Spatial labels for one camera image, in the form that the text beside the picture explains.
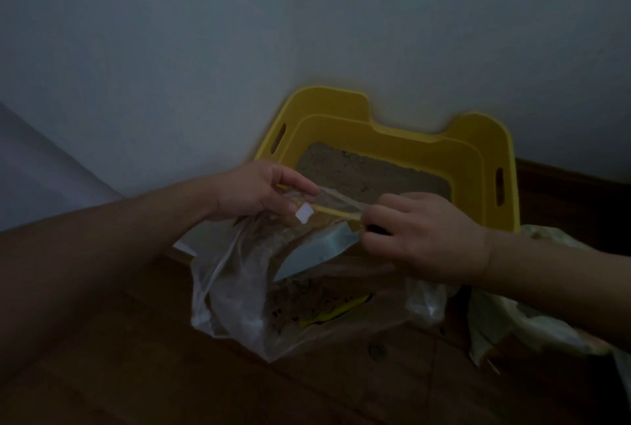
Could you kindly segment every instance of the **person's right arm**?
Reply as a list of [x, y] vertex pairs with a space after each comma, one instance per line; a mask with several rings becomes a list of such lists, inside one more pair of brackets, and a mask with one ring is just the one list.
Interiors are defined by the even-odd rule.
[[392, 234], [364, 232], [364, 248], [416, 277], [524, 302], [631, 350], [631, 258], [487, 229], [428, 193], [386, 194], [362, 222]]

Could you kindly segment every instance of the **wooden floor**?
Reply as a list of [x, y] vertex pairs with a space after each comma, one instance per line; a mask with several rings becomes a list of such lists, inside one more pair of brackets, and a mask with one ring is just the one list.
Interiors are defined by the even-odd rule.
[[[564, 227], [594, 246], [619, 247], [603, 225], [609, 212], [597, 188], [586, 200], [585, 191], [568, 194], [563, 175], [556, 184], [533, 165], [522, 162], [519, 170], [524, 223]], [[0, 390], [0, 422], [583, 424], [628, 419], [608, 359], [547, 352], [495, 359], [499, 374], [488, 365], [476, 368], [468, 358], [466, 294], [451, 301], [445, 324], [435, 330], [406, 324], [269, 365], [235, 342], [213, 340], [190, 327], [190, 273], [164, 256]], [[369, 352], [375, 349], [380, 353]]]

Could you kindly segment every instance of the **gray sand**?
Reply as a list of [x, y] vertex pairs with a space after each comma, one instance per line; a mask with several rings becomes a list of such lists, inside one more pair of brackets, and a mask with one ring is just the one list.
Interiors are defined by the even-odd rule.
[[314, 143], [300, 157], [296, 170], [320, 186], [356, 201], [373, 204], [384, 193], [435, 193], [451, 201], [451, 187], [442, 177], [400, 167]]

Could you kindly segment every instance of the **person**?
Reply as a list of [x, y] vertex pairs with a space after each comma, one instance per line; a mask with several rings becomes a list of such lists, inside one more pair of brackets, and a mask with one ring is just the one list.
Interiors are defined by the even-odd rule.
[[[201, 221], [295, 213], [280, 186], [319, 193], [293, 169], [257, 160], [0, 233], [0, 379]], [[430, 193], [385, 194], [362, 222], [390, 233], [364, 232], [364, 248], [415, 277], [511, 297], [631, 349], [629, 258], [490, 230]]]

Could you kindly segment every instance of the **yellow plastic bin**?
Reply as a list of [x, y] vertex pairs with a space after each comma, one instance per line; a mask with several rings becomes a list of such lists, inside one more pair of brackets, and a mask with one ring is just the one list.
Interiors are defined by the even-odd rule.
[[315, 86], [285, 102], [256, 158], [295, 167], [316, 142], [443, 177], [453, 204], [473, 220], [519, 231], [512, 139], [490, 116], [471, 112], [442, 133], [413, 133], [377, 124], [362, 93]]

